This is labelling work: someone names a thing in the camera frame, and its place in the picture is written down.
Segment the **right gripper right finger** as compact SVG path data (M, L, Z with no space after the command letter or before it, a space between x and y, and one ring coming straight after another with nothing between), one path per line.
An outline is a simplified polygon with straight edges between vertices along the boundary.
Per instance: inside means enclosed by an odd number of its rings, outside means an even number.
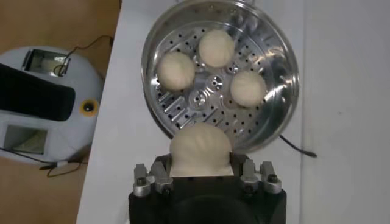
M247 155L231 153L231 167L234 176L239 178L242 188L248 194L254 194L259 189L269 194L282 192L282 181L270 161L263 161L257 170L254 160Z

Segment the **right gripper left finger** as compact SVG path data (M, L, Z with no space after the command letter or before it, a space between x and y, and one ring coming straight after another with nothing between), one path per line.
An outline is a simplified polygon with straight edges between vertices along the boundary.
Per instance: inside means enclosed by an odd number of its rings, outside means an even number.
M133 170L133 195L147 197L153 191L162 195L169 194L174 188L170 171L170 154L156 157L149 172L144 164L137 164Z

